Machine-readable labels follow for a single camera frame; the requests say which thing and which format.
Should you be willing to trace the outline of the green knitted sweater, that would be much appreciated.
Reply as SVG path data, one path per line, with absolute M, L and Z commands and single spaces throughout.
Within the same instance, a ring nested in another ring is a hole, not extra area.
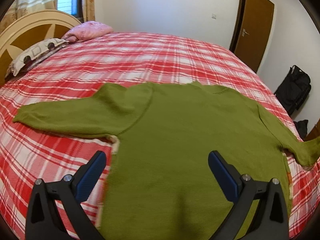
M 231 209 L 208 166 L 218 151 L 255 180 L 278 178 L 291 205 L 285 151 L 302 166 L 319 140 L 301 142 L 236 90 L 106 83 L 88 98 L 22 106 L 14 122 L 81 138 L 116 138 L 100 232 L 106 239 L 208 239 Z

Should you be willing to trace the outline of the red white plaid bedspread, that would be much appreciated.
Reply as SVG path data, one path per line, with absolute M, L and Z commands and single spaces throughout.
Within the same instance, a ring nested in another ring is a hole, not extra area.
M 301 141 L 269 88 L 221 46 L 145 33 L 108 34 L 71 44 L 1 87 L 1 216 L 14 235 L 18 239 L 25 237 L 34 181 L 55 181 L 73 174 L 96 151 L 104 151 L 108 163 L 83 208 L 101 228 L 108 176 L 119 146 L 116 138 L 73 137 L 14 122 L 22 106 L 88 98 L 106 83 L 128 88 L 141 83 L 193 82 L 227 87 L 258 102 Z M 311 166 L 302 166 L 292 153 L 285 151 L 284 155 L 289 166 L 289 237 L 295 238 L 319 206 L 319 158 Z

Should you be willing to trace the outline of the brown wooden furniture corner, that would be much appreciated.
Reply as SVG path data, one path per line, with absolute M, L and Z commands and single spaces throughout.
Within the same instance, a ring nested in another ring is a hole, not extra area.
M 310 141 L 320 136 L 320 119 L 313 126 L 312 130 L 308 133 L 308 135 L 304 138 L 304 141 Z

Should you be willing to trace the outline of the black bag on floor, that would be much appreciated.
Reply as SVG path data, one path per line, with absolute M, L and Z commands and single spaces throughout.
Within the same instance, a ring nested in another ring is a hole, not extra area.
M 300 120 L 300 121 L 294 121 L 295 128 L 300 136 L 301 139 L 305 139 L 305 137 L 308 135 L 308 120 Z

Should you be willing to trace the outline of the black folded stroller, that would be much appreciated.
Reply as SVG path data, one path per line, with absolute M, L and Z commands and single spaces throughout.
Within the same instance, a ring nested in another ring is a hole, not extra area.
M 311 91 L 311 79 L 297 65 L 293 65 L 274 95 L 291 116 L 299 110 Z

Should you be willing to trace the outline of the white brown patterned pillow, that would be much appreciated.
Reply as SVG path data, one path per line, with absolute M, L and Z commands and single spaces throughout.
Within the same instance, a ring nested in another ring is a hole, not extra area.
M 28 49 L 22 51 L 20 55 L 15 57 L 9 64 L 5 78 L 10 75 L 17 76 L 19 72 L 27 72 L 36 65 L 65 48 L 69 42 L 60 38 L 49 38 L 32 45 Z

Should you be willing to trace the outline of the cream wooden headboard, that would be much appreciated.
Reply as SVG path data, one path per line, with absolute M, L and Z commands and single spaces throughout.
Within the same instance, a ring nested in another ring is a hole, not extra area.
M 20 53 L 37 42 L 61 38 L 81 22 L 74 16 L 54 9 L 27 14 L 16 20 L 1 33 L 1 85 L 9 64 Z

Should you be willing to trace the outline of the pink pillow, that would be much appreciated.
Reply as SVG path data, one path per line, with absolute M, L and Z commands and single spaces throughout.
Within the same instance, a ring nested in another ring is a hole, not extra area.
M 111 26 L 96 21 L 88 21 L 69 30 L 62 39 L 69 43 L 84 42 L 113 32 Z

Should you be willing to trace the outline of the brown wooden door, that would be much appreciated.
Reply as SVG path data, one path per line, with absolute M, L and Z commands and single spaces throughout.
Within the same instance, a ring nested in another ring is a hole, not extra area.
M 270 37 L 274 3 L 270 0 L 239 0 L 229 50 L 253 72 L 257 72 Z M 242 36 L 245 29 L 249 35 Z

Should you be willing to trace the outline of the left beige curtain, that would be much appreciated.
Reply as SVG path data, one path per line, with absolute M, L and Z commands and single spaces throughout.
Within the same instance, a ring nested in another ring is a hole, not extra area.
M 14 0 L 1 20 L 1 33 L 22 16 L 46 9 L 57 10 L 57 0 Z

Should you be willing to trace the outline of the beige curtain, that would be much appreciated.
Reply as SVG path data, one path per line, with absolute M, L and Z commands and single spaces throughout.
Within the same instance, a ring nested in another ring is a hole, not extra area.
M 95 3 L 94 0 L 81 0 L 82 15 L 84 22 L 95 21 Z
M 46 9 L 57 10 L 57 0 L 14 0 L 1 20 L 1 33 L 22 16 Z

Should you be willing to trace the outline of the right beige curtain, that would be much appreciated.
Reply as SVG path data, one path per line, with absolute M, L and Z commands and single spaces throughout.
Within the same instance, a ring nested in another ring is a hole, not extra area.
M 82 15 L 84 22 L 95 21 L 95 3 L 94 0 L 81 0 Z

